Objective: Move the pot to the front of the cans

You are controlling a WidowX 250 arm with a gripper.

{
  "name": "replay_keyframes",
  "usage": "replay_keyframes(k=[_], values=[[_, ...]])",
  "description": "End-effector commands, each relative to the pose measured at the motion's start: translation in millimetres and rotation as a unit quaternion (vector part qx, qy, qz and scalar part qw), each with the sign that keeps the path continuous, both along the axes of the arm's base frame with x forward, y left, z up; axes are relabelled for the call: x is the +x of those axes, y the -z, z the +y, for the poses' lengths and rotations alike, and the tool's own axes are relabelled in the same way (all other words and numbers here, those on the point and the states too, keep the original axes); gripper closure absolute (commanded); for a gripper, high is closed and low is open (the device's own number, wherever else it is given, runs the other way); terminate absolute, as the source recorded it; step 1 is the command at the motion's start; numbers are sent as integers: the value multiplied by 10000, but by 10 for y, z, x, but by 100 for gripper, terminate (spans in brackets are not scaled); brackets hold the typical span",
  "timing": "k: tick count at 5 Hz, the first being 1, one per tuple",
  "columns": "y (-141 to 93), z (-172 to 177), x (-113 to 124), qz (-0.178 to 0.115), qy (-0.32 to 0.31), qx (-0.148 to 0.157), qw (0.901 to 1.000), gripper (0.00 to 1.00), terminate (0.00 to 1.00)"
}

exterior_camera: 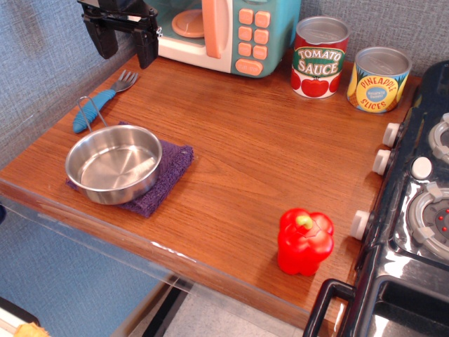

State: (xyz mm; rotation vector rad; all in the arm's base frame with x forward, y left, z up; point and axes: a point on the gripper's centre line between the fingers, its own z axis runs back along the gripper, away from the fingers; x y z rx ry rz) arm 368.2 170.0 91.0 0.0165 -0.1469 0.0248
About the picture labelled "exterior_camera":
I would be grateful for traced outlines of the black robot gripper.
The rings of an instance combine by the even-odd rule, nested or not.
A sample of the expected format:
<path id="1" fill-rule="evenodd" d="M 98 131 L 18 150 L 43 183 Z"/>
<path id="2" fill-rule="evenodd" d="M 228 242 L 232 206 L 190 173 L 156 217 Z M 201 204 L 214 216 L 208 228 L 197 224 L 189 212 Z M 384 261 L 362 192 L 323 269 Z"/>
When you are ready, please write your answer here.
<path id="1" fill-rule="evenodd" d="M 118 51 L 115 31 L 134 32 L 136 53 L 141 69 L 158 57 L 158 12 L 145 1 L 78 1 L 83 22 L 98 53 L 110 59 Z"/>

